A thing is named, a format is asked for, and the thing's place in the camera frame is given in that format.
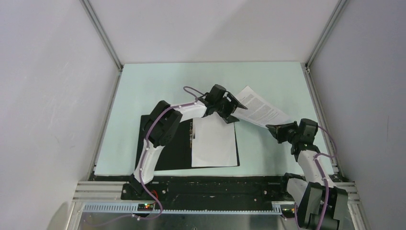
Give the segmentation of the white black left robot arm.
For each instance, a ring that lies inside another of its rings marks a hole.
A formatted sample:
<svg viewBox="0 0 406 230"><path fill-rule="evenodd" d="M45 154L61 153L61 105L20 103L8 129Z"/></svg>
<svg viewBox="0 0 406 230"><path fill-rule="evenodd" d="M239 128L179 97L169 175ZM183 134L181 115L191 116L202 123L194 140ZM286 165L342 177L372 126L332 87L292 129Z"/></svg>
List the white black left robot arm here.
<svg viewBox="0 0 406 230"><path fill-rule="evenodd" d="M209 92L201 93L190 86L183 89L194 97L189 103L171 105L162 100L157 103L144 126L145 137L140 160L131 174L129 184L139 199L151 195L154 170L164 147L173 139L179 124L183 121L204 118L217 113L226 124L239 121L233 113L239 108L246 110L231 92L215 84Z"/></svg>

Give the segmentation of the printed text paper sheets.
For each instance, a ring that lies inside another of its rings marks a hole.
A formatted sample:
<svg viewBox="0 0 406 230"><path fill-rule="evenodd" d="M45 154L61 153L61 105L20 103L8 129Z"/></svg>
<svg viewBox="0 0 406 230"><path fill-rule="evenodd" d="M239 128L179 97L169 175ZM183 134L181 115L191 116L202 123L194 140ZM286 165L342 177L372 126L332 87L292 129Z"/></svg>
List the printed text paper sheets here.
<svg viewBox="0 0 406 230"><path fill-rule="evenodd" d="M282 110L267 102L264 98L246 86L236 98L247 109L238 108L233 116L251 122L260 127L266 125L280 125L291 121L291 118Z"/></svg>

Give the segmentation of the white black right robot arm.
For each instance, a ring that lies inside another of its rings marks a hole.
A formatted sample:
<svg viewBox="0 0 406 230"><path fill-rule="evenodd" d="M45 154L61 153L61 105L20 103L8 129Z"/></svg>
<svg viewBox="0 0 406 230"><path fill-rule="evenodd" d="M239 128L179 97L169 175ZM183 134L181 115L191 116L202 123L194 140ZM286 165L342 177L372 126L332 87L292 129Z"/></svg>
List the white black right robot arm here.
<svg viewBox="0 0 406 230"><path fill-rule="evenodd" d="M291 144L291 154L304 175L286 173L279 186L279 196L294 199L297 227L307 230L341 230L346 215L348 193L339 188L321 164L324 155L314 144L318 123L303 118L300 122L266 125L279 144Z"/></svg>

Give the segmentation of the white paper sheets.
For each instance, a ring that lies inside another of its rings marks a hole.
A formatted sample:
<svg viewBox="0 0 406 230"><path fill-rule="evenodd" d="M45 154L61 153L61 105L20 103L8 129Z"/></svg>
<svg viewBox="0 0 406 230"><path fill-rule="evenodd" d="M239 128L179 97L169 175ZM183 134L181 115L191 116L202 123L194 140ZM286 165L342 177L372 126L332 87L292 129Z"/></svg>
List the white paper sheets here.
<svg viewBox="0 0 406 230"><path fill-rule="evenodd" d="M235 126L217 113L192 120L192 167L238 165Z"/></svg>

